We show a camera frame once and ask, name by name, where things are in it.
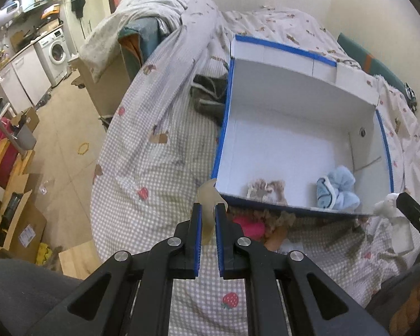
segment washing machine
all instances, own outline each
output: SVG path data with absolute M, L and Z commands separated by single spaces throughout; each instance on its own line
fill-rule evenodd
M 70 59 L 62 28 L 45 35 L 36 42 L 35 48 L 52 87 L 57 86 L 67 75 Z

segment metal screw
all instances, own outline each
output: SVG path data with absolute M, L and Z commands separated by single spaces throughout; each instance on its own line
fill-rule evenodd
M 240 237 L 236 242 L 239 246 L 249 246 L 252 243 L 248 237 Z
M 182 240 L 180 240 L 178 237 L 171 237 L 168 239 L 168 245 L 169 246 L 179 246 Z
M 290 258 L 296 262 L 303 260 L 303 254 L 300 251 L 293 251 Z
M 114 255 L 115 260 L 118 262 L 124 262 L 128 257 L 129 255 L 126 251 L 119 251 Z

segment orange stripe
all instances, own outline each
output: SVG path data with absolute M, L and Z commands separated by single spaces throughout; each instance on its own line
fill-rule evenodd
M 364 67 L 362 68 L 364 72 L 368 73 L 370 71 L 370 65 L 372 64 L 372 59 L 375 59 L 375 57 L 370 53 L 367 54 L 364 61 Z

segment black cloth hanging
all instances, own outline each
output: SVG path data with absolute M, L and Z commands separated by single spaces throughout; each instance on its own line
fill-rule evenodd
M 76 14 L 78 19 L 84 16 L 85 0 L 70 0 L 72 2 L 72 12 Z

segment blanket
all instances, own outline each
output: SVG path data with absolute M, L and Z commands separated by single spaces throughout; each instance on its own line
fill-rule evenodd
M 97 161 L 91 223 L 102 260 L 122 249 L 150 250 L 189 219 L 197 188 L 211 175 L 220 130 L 195 112 L 189 89 L 195 74 L 219 77 L 227 72 L 235 34 L 317 51 L 360 68 L 323 26 L 298 10 L 223 13 L 212 0 L 190 0 L 182 22 L 133 80 Z M 364 73 L 364 79 L 380 94 L 377 109 L 389 142 L 395 191 L 407 189 L 420 203 L 417 119 L 403 95 L 382 77 Z M 153 133 L 163 135 L 162 140 L 150 141 Z M 420 234 L 414 230 L 415 249 L 396 256 L 390 233 L 386 219 L 355 227 L 349 220 L 302 218 L 288 237 L 301 242 L 310 259 L 365 306 L 381 283 L 410 267 L 420 251 Z M 229 293 L 239 297 L 232 309 L 223 304 Z M 199 277 L 174 282 L 170 335 L 247 335 L 246 318 L 244 283 L 219 277 L 213 238 L 202 247 Z
M 79 57 L 98 82 L 104 70 L 120 53 L 117 35 L 128 22 L 157 17 L 160 29 L 172 32 L 180 27 L 180 15 L 189 0 L 121 0 L 113 14 L 104 18 L 86 38 Z

